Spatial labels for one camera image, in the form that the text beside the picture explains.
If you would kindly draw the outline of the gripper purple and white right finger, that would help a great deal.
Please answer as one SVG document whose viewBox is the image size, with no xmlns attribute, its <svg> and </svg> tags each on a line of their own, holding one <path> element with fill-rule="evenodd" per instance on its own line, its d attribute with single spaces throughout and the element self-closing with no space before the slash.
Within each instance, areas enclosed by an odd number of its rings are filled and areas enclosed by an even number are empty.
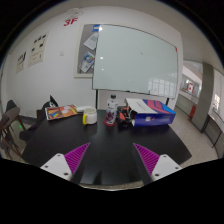
<svg viewBox="0 0 224 224">
<path fill-rule="evenodd" d="M 134 143 L 144 168 L 153 181 L 181 170 L 181 167 L 167 154 L 158 155 L 150 149 Z"/>
</svg>

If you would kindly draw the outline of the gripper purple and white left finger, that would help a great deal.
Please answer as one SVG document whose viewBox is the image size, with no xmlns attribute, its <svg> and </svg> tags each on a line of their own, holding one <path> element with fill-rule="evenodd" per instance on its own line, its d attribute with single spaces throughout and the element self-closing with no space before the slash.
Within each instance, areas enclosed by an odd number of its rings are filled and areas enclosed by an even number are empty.
<svg viewBox="0 0 224 224">
<path fill-rule="evenodd" d="M 80 166 L 80 163 L 89 147 L 85 143 L 66 154 L 57 153 L 41 166 L 41 169 L 70 181 Z"/>
</svg>

